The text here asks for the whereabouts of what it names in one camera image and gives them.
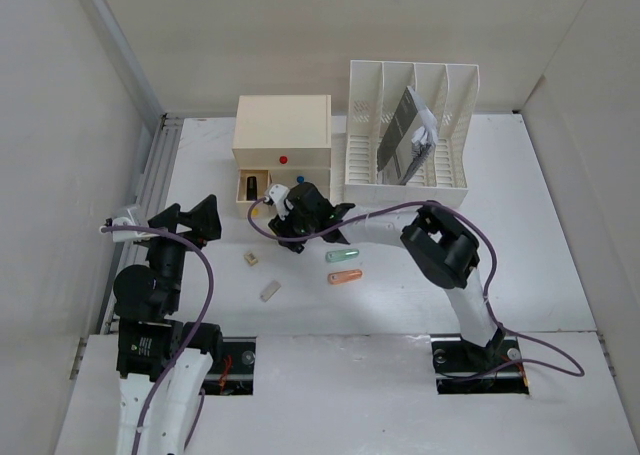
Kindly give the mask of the yellow highlighter marker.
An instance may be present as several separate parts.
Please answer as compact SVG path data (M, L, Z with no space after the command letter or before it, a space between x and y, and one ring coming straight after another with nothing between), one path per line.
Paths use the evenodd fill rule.
M258 198L258 179L255 175L246 178L246 199L256 201Z

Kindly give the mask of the cream drawer cabinet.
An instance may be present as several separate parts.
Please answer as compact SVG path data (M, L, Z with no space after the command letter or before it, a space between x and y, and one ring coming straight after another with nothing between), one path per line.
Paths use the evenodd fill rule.
M238 166L236 206L244 218L246 178L258 179L258 198L272 184L314 184L330 196L332 155L329 95L242 95L232 152Z

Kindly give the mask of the grey setup guide booklet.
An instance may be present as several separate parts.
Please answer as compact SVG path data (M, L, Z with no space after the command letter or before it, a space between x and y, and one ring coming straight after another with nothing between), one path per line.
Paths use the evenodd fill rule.
M417 91L407 86L377 149L377 183L406 185L438 140L435 115Z

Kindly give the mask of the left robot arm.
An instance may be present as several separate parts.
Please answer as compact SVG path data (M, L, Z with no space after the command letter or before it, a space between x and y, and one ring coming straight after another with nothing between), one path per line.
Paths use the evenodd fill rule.
M223 362L224 348L218 325L172 316L188 253L214 278L202 250L222 234L217 198L210 194L189 211L173 204L146 223L128 206L101 230L116 243L131 241L147 251L144 263L122 269L112 288L120 391L116 451L182 454L201 415L205 378Z

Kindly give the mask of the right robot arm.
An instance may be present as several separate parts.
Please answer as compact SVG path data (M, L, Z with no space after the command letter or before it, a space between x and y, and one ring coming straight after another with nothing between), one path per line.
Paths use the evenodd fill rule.
M270 230L295 253L312 238L407 250L422 275L447 295L459 322L465 361L480 371L499 360L504 331L491 316L480 280L479 242L444 206L432 202L368 212L353 203L332 205L310 182L291 189L273 184L266 203L276 209Z

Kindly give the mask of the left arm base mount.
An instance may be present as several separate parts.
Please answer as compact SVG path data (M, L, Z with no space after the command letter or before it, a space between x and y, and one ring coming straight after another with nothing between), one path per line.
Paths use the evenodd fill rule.
M220 354L203 382L209 396L250 396L254 388L255 338L223 339Z

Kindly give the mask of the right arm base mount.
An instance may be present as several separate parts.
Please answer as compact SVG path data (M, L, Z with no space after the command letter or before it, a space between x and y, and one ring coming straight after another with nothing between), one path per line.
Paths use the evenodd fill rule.
M499 335L484 348L459 335L432 336L430 341L439 395L529 394L520 362L497 370L520 358L515 337Z

